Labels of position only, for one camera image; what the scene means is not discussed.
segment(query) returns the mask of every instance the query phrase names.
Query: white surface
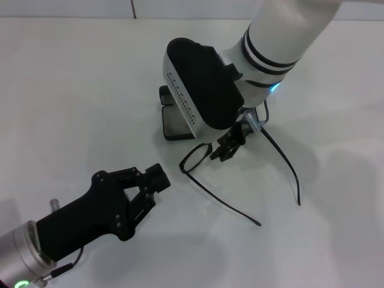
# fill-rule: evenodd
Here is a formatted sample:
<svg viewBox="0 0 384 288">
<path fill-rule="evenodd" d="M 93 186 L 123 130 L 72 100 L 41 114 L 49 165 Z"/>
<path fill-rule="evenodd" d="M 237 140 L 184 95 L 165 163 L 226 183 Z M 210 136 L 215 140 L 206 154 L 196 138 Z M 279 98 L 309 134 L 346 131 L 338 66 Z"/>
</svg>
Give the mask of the white surface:
<svg viewBox="0 0 384 288">
<path fill-rule="evenodd" d="M 2 0 L 0 16 L 133 18 L 130 0 Z"/>
<path fill-rule="evenodd" d="M 221 50 L 248 24 L 0 19 L 0 233 L 78 198 L 101 169 L 159 162 L 172 183 L 132 240 L 94 241 L 50 287 L 383 287 L 384 23 L 331 23 L 269 99 L 266 129 L 296 168 L 301 208 L 261 135 L 194 175 L 263 227 L 179 172 L 197 142 L 162 136 L 166 45 Z"/>
<path fill-rule="evenodd" d="M 138 18 L 252 19 L 262 0 L 134 0 Z M 344 3 L 338 20 L 384 20 L 384 5 Z"/>
</svg>

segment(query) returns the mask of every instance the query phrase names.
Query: eyeglasses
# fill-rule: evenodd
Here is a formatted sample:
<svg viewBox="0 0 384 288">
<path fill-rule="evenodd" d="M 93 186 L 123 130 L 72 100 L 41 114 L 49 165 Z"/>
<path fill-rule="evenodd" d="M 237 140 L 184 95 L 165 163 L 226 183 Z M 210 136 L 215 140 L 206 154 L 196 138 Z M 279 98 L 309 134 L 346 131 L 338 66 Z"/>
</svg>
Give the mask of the eyeglasses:
<svg viewBox="0 0 384 288">
<path fill-rule="evenodd" d="M 223 200 L 221 200 L 219 197 L 217 197 L 214 193 L 210 192 L 207 188 L 205 188 L 199 181 L 197 181 L 190 173 L 201 164 L 201 162 L 208 157 L 213 152 L 212 144 L 199 144 L 197 145 L 191 152 L 188 153 L 187 156 L 180 162 L 179 167 L 180 171 L 183 174 L 186 174 L 188 178 L 190 178 L 197 186 L 199 186 L 201 189 L 203 189 L 205 192 L 207 192 L 210 196 L 212 196 L 214 199 L 219 201 L 224 206 L 228 207 L 229 209 L 235 211 L 236 213 L 244 216 L 245 218 L 252 221 L 254 224 L 261 226 L 261 224 L 253 219 L 252 217 L 248 216 L 247 214 L 235 209 L 234 207 L 230 206 Z"/>
</svg>

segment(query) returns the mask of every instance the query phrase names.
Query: blue led light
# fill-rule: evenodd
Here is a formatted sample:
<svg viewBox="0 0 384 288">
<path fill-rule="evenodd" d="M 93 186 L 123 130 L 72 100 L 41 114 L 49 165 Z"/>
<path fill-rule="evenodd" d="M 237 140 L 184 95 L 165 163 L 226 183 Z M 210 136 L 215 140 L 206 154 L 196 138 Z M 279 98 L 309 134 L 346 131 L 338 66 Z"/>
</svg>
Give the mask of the blue led light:
<svg viewBox="0 0 384 288">
<path fill-rule="evenodd" d="M 273 86 L 273 87 L 271 88 L 271 92 L 274 92 L 278 85 L 280 85 L 280 83 L 277 83 L 275 86 Z"/>
</svg>

